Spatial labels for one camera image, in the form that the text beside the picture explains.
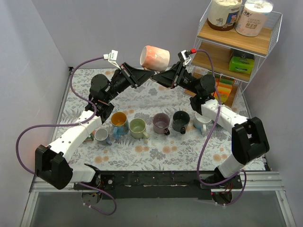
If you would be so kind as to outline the pink mug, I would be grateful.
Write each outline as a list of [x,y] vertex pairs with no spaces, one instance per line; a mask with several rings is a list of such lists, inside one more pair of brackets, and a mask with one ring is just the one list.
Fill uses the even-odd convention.
[[170,61],[170,52],[155,46],[147,45],[140,56],[140,65],[148,70],[163,72]]

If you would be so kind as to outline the dark grey mug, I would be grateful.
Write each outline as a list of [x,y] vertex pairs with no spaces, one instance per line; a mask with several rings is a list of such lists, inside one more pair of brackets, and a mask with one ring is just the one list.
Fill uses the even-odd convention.
[[190,122],[190,116],[185,111],[177,111],[173,115],[172,128],[182,135],[186,133],[187,126]]

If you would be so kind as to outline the blue glazed mug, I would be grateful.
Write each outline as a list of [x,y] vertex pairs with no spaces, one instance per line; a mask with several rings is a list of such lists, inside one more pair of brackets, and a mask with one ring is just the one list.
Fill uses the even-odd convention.
[[128,119],[125,113],[114,113],[111,117],[111,123],[113,125],[114,139],[118,140],[121,136],[126,135],[129,132]]

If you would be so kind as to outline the lilac mug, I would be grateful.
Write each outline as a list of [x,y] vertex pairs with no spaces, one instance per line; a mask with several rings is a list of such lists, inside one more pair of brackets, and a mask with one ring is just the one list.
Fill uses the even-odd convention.
[[166,136],[170,135],[170,131],[169,131],[170,119],[165,113],[155,114],[152,123],[153,123],[153,130],[155,133],[164,134]]

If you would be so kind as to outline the white and blue mug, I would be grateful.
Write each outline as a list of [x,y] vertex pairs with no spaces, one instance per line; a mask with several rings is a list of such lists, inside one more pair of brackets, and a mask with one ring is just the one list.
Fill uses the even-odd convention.
[[212,123],[212,119],[200,115],[198,112],[195,113],[195,117],[193,120],[194,127],[200,130],[202,133],[206,133],[207,126]]

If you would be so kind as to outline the green mug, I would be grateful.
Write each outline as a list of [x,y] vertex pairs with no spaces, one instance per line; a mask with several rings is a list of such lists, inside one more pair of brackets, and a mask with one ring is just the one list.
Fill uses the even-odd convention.
[[135,139],[149,139],[150,135],[146,132],[146,123],[143,119],[135,118],[129,123],[131,136]]

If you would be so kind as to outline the small dark grey-blue mug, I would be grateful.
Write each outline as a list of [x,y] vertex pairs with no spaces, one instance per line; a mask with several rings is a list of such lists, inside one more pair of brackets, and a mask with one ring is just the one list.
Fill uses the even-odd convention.
[[104,146],[106,146],[106,145],[111,146],[112,145],[112,142],[110,141],[109,133],[106,129],[103,129],[103,128],[97,129],[95,131],[95,134],[94,134],[94,139],[98,143],[100,143]]

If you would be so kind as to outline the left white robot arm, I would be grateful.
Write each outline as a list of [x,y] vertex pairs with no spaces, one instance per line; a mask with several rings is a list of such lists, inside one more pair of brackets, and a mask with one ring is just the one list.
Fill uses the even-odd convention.
[[97,74],[91,79],[89,101],[75,123],[48,146],[40,145],[35,151],[35,174],[61,190],[70,182],[84,182],[90,189],[100,186],[99,170],[85,164],[72,167],[69,161],[83,141],[111,115],[111,101],[126,88],[137,88],[154,75],[154,71],[141,70],[123,63],[111,79]]

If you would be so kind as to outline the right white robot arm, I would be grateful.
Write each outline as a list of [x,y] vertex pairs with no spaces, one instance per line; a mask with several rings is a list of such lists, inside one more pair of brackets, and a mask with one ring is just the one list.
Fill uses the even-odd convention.
[[181,86],[195,93],[190,98],[192,109],[213,120],[214,125],[220,125],[231,135],[232,154],[215,168],[212,176],[200,181],[202,185],[227,187],[246,164],[269,151],[264,126],[258,117],[247,118],[239,115],[214,98],[214,75],[195,78],[178,62],[171,69],[154,74],[152,80],[164,87]]

